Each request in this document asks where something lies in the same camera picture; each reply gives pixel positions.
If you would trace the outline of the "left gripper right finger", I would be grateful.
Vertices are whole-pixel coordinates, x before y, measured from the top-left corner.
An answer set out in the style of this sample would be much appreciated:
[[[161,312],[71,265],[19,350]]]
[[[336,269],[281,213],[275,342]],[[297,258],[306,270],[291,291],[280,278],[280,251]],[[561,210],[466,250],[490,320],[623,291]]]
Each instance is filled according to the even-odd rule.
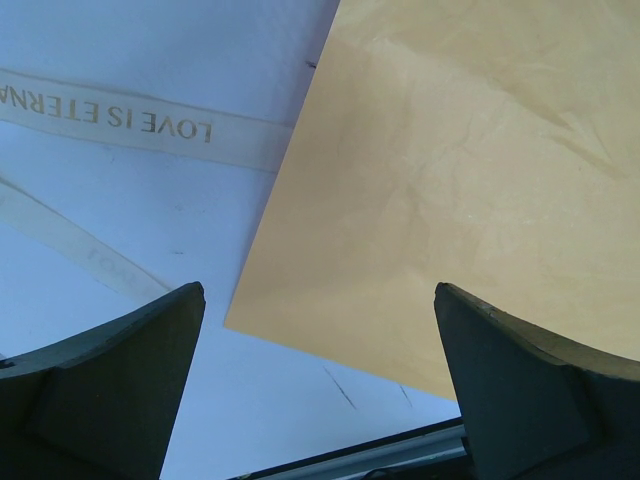
[[[438,330],[481,479],[636,479],[639,364],[449,284]]]

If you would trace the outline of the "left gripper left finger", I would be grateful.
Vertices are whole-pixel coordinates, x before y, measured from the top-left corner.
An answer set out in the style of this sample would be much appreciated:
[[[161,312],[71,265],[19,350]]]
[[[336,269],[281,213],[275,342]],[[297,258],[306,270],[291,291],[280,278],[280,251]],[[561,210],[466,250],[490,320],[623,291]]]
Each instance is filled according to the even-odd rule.
[[[2,360],[2,478],[159,478],[204,313],[193,282]]]

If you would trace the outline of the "orange wrapping paper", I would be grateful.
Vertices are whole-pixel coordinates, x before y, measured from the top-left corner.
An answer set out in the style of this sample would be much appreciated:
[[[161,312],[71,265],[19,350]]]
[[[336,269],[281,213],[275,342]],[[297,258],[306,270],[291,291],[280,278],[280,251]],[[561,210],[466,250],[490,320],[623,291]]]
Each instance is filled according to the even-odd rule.
[[[225,324],[444,398],[441,282],[639,355],[639,5],[344,1]]]

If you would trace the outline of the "cream printed ribbon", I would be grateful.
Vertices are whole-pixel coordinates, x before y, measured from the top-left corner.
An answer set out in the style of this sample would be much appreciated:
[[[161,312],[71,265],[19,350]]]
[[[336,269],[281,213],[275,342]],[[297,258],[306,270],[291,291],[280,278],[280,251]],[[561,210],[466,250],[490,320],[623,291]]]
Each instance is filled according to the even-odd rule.
[[[270,173],[279,170],[292,134],[266,120],[11,70],[1,72],[1,119],[55,136]],[[136,301],[170,289],[8,180],[1,182],[1,220]]]

